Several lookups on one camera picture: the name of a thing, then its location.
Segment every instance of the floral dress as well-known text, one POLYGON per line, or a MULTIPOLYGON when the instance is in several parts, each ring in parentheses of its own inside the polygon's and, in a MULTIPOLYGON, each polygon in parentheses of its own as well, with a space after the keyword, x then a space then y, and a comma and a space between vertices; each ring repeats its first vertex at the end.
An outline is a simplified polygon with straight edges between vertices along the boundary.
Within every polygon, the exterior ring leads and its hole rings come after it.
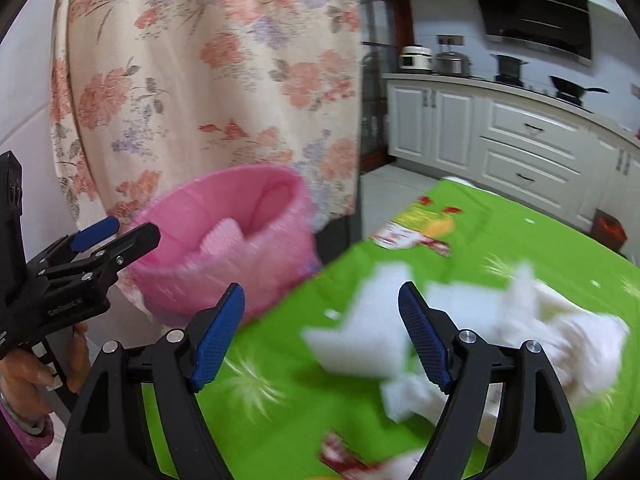
POLYGON ((357 0, 57 0, 50 118, 79 228, 238 164, 302 174, 312 227, 354 208, 357 0))

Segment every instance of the pink basket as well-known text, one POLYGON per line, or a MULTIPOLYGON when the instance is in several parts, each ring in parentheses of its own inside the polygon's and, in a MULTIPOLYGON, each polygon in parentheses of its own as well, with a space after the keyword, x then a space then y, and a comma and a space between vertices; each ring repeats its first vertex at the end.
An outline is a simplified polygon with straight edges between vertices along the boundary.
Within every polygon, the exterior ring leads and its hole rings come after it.
POLYGON ((319 269, 311 216, 304 181, 293 170, 260 164, 217 171, 136 216, 132 229, 153 222, 162 237, 157 249, 129 269, 146 307, 165 325, 187 325, 197 311, 214 306, 231 282, 244 288, 246 321, 319 269), (215 245, 212 230, 228 218, 244 239, 221 239, 222 251, 203 252, 203 240, 215 245))

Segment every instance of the frying pan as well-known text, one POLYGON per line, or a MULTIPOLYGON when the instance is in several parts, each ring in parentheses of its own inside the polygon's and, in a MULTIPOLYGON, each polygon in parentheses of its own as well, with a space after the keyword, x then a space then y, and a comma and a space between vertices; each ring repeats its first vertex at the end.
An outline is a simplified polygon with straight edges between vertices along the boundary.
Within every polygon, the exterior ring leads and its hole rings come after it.
POLYGON ((556 87, 556 90, 562 92, 563 94, 572 95, 578 99, 581 99, 582 96, 587 92, 601 92, 603 94, 609 93, 609 90, 605 90, 604 88, 585 88, 583 86, 577 85, 576 83, 572 83, 571 81, 567 81, 566 79, 562 79, 561 77, 556 77, 554 75, 551 75, 549 77, 556 87))

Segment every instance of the finger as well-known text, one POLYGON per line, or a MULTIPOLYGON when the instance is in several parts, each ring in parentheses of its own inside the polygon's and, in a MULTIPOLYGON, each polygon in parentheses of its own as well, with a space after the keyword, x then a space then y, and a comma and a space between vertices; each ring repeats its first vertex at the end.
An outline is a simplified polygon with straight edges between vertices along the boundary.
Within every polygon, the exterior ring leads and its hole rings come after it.
POLYGON ((66 387, 73 393, 78 393, 91 369, 89 362, 89 350, 86 338, 81 333, 74 334, 70 345, 69 365, 70 370, 66 376, 66 387))
POLYGON ((49 369, 30 352, 15 349, 1 362, 0 370, 9 380, 24 379, 31 384, 53 386, 53 376, 49 369))
POLYGON ((89 330, 89 325, 87 325, 86 321, 81 321, 80 323, 76 323, 74 325, 74 329, 76 330, 76 332, 83 334, 87 330, 89 330))
POLYGON ((25 420, 37 422, 52 412, 49 403, 42 398, 37 388, 24 379, 8 381, 1 378, 0 388, 11 409, 25 420))

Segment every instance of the countertop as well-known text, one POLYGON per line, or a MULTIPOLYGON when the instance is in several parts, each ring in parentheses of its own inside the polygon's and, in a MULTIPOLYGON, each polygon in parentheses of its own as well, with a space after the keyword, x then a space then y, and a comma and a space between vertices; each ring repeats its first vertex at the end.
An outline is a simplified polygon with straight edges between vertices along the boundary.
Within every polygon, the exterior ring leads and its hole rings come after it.
POLYGON ((532 92, 524 88, 517 88, 515 86, 503 85, 500 83, 495 83, 493 81, 485 81, 483 79, 452 77, 452 76, 437 75, 437 74, 395 73, 395 74, 383 74, 382 77, 384 79, 400 79, 400 80, 407 80, 407 81, 433 81, 438 83, 453 83, 453 84, 464 85, 464 86, 474 86, 476 88, 485 88, 487 90, 503 92, 505 94, 517 95, 525 99, 532 99, 533 101, 538 101, 545 105, 553 106, 555 108, 560 108, 565 112, 582 117, 587 121, 591 121, 591 123, 597 124, 598 126, 605 128, 606 130, 612 131, 617 136, 628 141, 636 148, 640 148, 640 139, 636 139, 634 133, 624 129, 613 119, 610 119, 608 117, 598 115, 598 114, 592 114, 587 110, 584 110, 583 108, 573 106, 572 104, 569 104, 569 103, 564 103, 561 100, 554 99, 553 97, 549 97, 547 95, 540 94, 537 92, 532 92))

